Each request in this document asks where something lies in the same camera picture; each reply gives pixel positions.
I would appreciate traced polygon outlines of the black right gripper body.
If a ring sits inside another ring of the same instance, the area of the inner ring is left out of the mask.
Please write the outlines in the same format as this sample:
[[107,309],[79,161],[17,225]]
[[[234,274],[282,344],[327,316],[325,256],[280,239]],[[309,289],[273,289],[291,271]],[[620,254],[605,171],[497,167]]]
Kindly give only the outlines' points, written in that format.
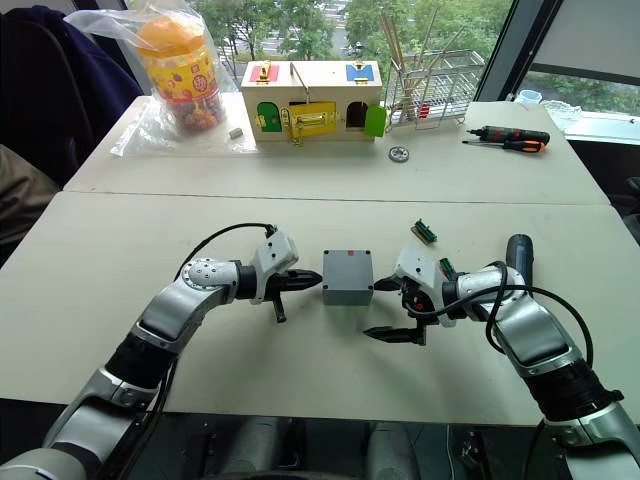
[[436,324],[435,307],[430,297],[424,293],[417,282],[405,278],[401,282],[401,305],[407,315],[416,322],[408,329],[407,338],[410,343],[426,345],[426,327]]

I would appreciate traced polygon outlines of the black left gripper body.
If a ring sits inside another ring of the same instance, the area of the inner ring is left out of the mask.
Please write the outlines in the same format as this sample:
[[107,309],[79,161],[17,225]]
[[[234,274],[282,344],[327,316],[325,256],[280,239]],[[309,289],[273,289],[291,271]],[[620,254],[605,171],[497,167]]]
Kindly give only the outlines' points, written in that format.
[[270,278],[270,301],[274,307],[277,323],[284,323],[287,320],[281,294],[292,291],[295,280],[296,274],[292,271],[276,274]]

